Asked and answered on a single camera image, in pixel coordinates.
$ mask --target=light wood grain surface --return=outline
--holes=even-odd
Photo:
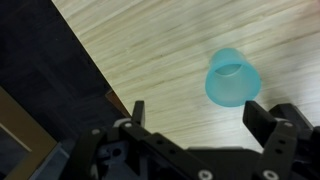
[[[320,4],[316,0],[54,0],[129,112],[182,147],[261,147],[243,107],[204,90],[218,49],[243,52],[262,78],[264,108],[291,102],[320,125]]]

